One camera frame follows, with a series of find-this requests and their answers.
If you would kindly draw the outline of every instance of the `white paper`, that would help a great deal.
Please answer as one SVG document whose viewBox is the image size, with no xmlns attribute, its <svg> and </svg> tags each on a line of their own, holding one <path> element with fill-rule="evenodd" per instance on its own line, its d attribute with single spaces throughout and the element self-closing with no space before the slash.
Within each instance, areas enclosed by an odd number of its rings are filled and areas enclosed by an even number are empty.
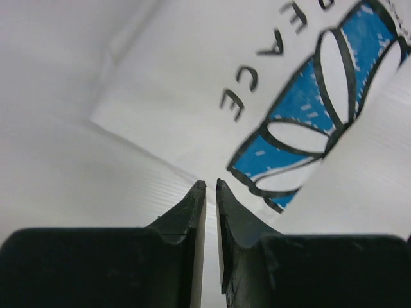
<svg viewBox="0 0 411 308">
<path fill-rule="evenodd" d="M 274 225 L 408 53 L 407 1 L 331 2 L 168 3 L 92 120 Z"/>
</svg>

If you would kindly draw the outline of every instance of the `blue lotus logo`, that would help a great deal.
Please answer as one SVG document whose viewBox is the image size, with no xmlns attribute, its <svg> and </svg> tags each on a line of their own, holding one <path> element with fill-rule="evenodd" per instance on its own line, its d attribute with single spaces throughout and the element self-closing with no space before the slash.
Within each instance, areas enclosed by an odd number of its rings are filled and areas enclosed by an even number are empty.
<svg viewBox="0 0 411 308">
<path fill-rule="evenodd" d="M 227 170 L 282 212 L 409 52 L 386 9 L 361 1 L 320 34 Z"/>
</svg>

